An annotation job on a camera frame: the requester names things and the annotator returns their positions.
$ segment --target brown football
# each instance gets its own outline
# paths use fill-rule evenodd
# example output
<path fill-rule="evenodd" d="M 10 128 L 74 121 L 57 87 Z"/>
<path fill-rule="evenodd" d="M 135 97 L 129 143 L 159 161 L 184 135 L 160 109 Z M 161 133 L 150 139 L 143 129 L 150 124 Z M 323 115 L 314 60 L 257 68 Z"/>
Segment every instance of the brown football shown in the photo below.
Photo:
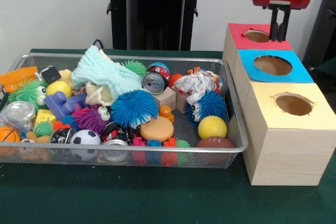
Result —
<path fill-rule="evenodd" d="M 196 147 L 199 148 L 235 148 L 235 145 L 227 138 L 211 136 L 201 140 Z M 229 158 L 226 153 L 198 153 L 202 161 L 208 164 L 221 164 Z"/>

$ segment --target plastic container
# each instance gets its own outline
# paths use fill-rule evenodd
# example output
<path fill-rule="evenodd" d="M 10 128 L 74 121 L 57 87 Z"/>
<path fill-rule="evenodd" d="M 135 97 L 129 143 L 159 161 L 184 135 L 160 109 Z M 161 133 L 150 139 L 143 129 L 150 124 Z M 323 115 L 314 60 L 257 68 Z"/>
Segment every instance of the plastic container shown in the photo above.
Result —
<path fill-rule="evenodd" d="M 80 57 L 81 55 L 28 54 L 19 57 L 10 71 L 19 67 L 30 66 L 37 66 L 41 70 L 50 64 L 57 69 L 74 70 Z M 168 65 L 171 73 L 186 73 L 188 69 L 200 66 L 202 69 L 211 70 L 220 75 L 224 80 L 222 95 L 225 95 L 228 109 L 227 138 L 236 148 L 195 148 L 196 144 L 201 140 L 197 133 L 197 127 L 189 124 L 186 114 L 174 110 L 174 136 L 177 139 L 188 141 L 191 148 L 0 142 L 0 148 L 11 147 L 17 149 L 9 157 L 0 156 L 0 163 L 228 168 L 237 154 L 247 148 L 247 131 L 242 110 L 238 102 L 231 72 L 228 65 L 222 60 L 133 56 L 109 57 L 116 62 L 135 59 L 145 66 L 160 61 Z M 24 150 L 31 151 L 34 159 L 30 159 L 29 153 Z M 105 158 L 106 156 L 110 157 L 113 153 L 124 158 L 116 158 L 119 162 L 111 162 L 113 158 Z"/>

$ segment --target table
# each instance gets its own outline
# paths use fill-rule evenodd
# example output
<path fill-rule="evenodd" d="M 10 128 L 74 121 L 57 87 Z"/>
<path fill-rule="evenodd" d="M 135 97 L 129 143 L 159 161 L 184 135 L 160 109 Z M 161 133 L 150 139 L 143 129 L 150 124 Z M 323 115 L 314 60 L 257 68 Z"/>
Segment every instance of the table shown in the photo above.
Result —
<path fill-rule="evenodd" d="M 106 53 L 221 58 L 221 52 Z M 335 223 L 335 182 L 336 155 L 318 187 L 253 187 L 242 155 L 227 170 L 0 164 L 0 220 L 3 224 Z"/>

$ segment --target black robot stand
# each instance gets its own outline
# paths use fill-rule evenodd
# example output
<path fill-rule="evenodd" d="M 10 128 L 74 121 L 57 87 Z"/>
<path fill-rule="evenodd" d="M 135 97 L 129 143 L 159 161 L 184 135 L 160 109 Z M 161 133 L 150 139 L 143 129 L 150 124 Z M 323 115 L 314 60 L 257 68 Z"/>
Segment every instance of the black robot stand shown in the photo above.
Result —
<path fill-rule="evenodd" d="M 114 49 L 190 50 L 197 0 L 111 0 Z"/>

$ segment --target black cable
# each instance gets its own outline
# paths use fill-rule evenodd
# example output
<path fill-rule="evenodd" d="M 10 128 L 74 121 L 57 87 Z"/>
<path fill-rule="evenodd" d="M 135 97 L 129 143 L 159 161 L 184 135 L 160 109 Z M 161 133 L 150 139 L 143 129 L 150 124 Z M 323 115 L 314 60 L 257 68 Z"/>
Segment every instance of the black cable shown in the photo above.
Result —
<path fill-rule="evenodd" d="M 100 39 L 96 39 L 92 44 L 95 46 L 97 44 L 97 42 L 100 45 L 100 49 L 104 49 L 103 43 L 100 41 Z"/>

